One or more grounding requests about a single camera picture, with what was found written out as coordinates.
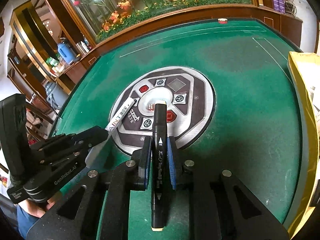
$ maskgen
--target green felt surface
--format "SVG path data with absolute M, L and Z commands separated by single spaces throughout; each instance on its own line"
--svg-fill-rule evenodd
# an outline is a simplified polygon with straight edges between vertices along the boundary
M 212 179 L 231 170 L 283 222 L 298 179 L 302 137 L 286 66 L 290 50 L 256 21 L 205 22 L 146 36 L 102 56 L 70 99 L 56 134 L 105 127 L 120 93 L 151 70 L 194 68 L 213 85 L 216 109 L 206 131 L 183 154 L 201 163 Z M 103 171 L 127 159 L 109 141 L 95 167 Z M 129 239 L 188 239 L 185 192 L 172 196 L 169 214 L 164 231 L 152 232 L 150 190 L 132 192 Z

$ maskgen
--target marker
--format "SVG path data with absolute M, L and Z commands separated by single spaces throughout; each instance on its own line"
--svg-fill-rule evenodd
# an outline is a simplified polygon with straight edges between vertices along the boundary
M 105 130 L 108 131 L 109 135 L 107 140 L 103 141 L 102 143 L 97 144 L 94 146 L 88 156 L 85 159 L 85 163 L 87 164 L 87 167 L 90 168 L 93 164 L 94 160 L 98 156 L 99 152 L 102 150 L 102 148 L 105 146 L 109 138 L 111 137 L 112 132 L 119 126 L 122 119 L 125 117 L 125 115 L 129 112 L 130 108 L 134 104 L 134 99 L 127 98 L 126 101 L 121 105 L 119 110 L 116 112 L 116 114 L 113 116 L 113 118 L 110 120 L 108 125 L 106 126 Z
M 157 101 L 152 129 L 152 190 L 151 190 L 151 228 L 162 231 L 164 228 L 164 169 L 167 166 L 167 105 Z

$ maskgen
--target white paint marker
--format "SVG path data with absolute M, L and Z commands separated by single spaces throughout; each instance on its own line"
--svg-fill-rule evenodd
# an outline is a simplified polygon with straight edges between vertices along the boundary
M 97 144 L 95 147 L 93 147 L 88 156 L 85 159 L 85 163 L 87 164 L 87 167 L 90 168 L 98 156 L 99 152 L 102 150 L 102 148 L 105 146 L 107 141 L 110 139 L 112 132 L 119 126 L 122 119 L 125 117 L 125 115 L 129 112 L 130 108 L 133 106 L 134 100 L 132 98 L 127 98 L 127 100 L 122 104 L 122 106 L 119 108 L 119 110 L 116 112 L 116 114 L 113 116 L 113 118 L 108 123 L 105 130 L 108 131 L 109 135 L 107 140 L 103 141 L 102 143 Z

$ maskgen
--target human hand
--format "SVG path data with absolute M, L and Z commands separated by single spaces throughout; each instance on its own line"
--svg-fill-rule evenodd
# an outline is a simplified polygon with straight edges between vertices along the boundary
M 30 201 L 28 199 L 21 201 L 19 203 L 19 206 L 29 215 L 40 218 L 46 213 L 46 211 L 48 211 L 56 203 L 56 201 L 59 200 L 61 196 L 62 196 L 62 193 L 58 191 L 50 199 L 48 199 L 47 201 L 48 203 L 44 208 L 40 207 L 37 203 Z

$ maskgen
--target purple bottle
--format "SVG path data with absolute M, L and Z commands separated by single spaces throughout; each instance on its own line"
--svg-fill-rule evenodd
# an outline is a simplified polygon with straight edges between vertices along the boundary
M 284 13 L 285 9 L 284 9 L 284 0 L 279 0 L 279 10 L 280 12 Z
M 273 9 L 277 12 L 280 12 L 279 9 L 279 0 L 272 0 L 273 1 Z

